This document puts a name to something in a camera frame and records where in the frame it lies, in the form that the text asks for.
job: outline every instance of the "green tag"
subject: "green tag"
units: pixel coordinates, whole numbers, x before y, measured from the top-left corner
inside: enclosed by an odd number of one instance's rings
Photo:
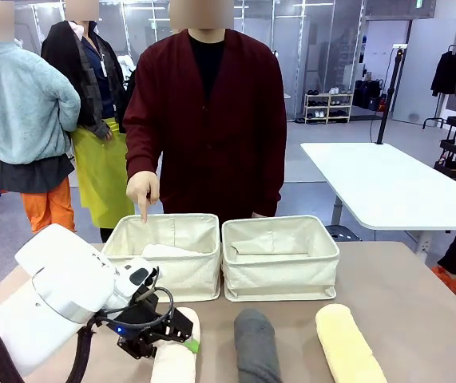
[[[183,345],[190,349],[192,353],[199,353],[199,342],[196,339],[188,339]]]

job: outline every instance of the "yellow rolled towel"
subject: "yellow rolled towel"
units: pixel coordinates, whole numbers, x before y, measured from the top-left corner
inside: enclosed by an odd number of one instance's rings
[[[322,308],[316,314],[316,332],[336,383],[387,383],[348,307]]]

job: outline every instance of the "white box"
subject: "white box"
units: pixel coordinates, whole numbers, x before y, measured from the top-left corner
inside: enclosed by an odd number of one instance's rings
[[[339,248],[316,217],[228,221],[222,236],[228,300],[335,298]]]
[[[175,302],[200,302],[220,295],[220,231],[219,219],[208,214],[149,215],[142,223],[140,215],[124,217],[103,248],[103,253],[116,266],[141,256],[148,244],[162,244],[201,256],[148,257],[159,266],[162,277],[157,286],[170,290]],[[160,302],[167,295],[157,292]]]

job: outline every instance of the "light blue fleece jacket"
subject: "light blue fleece jacket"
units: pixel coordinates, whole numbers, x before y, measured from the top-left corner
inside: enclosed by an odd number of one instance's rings
[[[30,164],[69,149],[80,97],[68,79],[18,41],[0,42],[0,160]]]

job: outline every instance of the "table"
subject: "table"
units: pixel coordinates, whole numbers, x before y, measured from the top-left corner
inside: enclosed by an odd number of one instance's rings
[[[187,304],[201,320],[196,382],[238,382],[233,321],[253,307],[276,328],[283,381],[332,383],[315,330],[316,312],[330,302],[351,308],[389,383],[456,382],[456,296],[402,243],[340,243],[339,249],[334,301]],[[15,269],[0,283],[0,301],[27,279]],[[152,362],[135,361],[116,340],[104,326],[93,337],[84,383],[149,382]],[[63,383],[75,345],[70,340],[26,382]]]
[[[371,230],[419,231],[424,260],[433,231],[456,231],[456,182],[389,144],[301,144],[343,205]]]

